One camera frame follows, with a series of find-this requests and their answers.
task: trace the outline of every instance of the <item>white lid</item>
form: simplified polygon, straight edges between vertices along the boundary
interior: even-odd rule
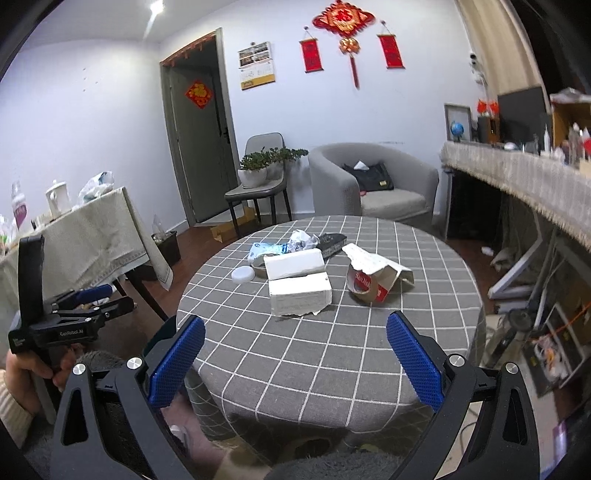
[[[51,187],[49,187],[45,193],[47,194],[49,192],[52,192],[53,190],[58,189],[59,187],[65,185],[65,184],[66,184],[65,181],[61,181],[60,183],[58,183],[57,180],[54,180],[53,185]]]
[[[238,285],[250,282],[253,278],[255,278],[255,271],[252,267],[249,267],[247,265],[235,268],[232,271],[232,281],[234,283],[237,283]]]

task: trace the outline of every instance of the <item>door frame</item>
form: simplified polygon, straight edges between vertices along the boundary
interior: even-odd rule
[[[171,81],[170,81],[170,65],[174,58],[184,53],[187,50],[191,50],[194,46],[204,43],[205,41],[215,38],[216,49],[217,49],[217,64],[220,73],[220,82],[222,84],[222,101],[223,108],[226,112],[226,122],[228,123],[228,133],[230,139],[230,149],[232,150],[232,160],[234,162],[235,171],[234,175],[237,175],[236,170],[240,166],[240,156],[238,154],[238,145],[236,143],[236,132],[234,130],[234,121],[232,119],[232,108],[230,107],[230,93],[228,88],[228,77],[226,74],[226,63],[223,51],[223,34],[222,29],[218,28],[214,32],[204,35],[198,38],[193,43],[181,48],[179,51],[173,53],[170,57],[160,62],[160,78],[162,84],[162,99],[164,105],[164,119],[166,122],[166,130],[168,134],[168,144],[170,146],[170,154],[173,159],[174,175],[177,178],[178,191],[181,196],[181,202],[183,209],[187,217],[187,223],[189,227],[197,224],[195,213],[193,212],[193,205],[189,193],[189,184],[187,182],[187,176],[185,175],[183,160],[181,157],[180,146],[177,138],[177,130],[174,121],[174,107],[171,92]]]

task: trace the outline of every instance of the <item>curtain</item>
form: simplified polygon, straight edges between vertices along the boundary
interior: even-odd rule
[[[544,87],[530,40],[507,0],[456,3],[488,81],[490,99],[516,90]]]

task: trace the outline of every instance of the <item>gray checkered tablecloth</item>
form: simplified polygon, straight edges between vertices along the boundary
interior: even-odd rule
[[[268,281],[237,286],[253,242],[286,242],[291,232],[341,232],[360,247],[412,268],[415,286],[396,283],[383,303],[361,303],[345,287],[348,257],[329,259],[333,302],[319,315],[271,315]],[[404,455],[432,417],[386,339],[400,309],[447,352],[479,362],[485,317],[472,273],[432,235],[400,223],[353,216],[272,226],[224,248],[193,277],[177,319],[196,314],[206,341],[186,378],[193,409],[212,440],[240,435],[269,463],[302,437],[337,448],[372,443]]]

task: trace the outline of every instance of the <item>picture frame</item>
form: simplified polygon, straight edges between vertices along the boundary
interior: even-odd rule
[[[453,122],[460,123],[464,126],[464,134],[462,135],[462,141],[471,142],[472,139],[472,110],[469,106],[465,105],[454,105],[452,103],[446,103],[445,108],[445,123],[447,139],[453,141],[453,135],[450,132]]]

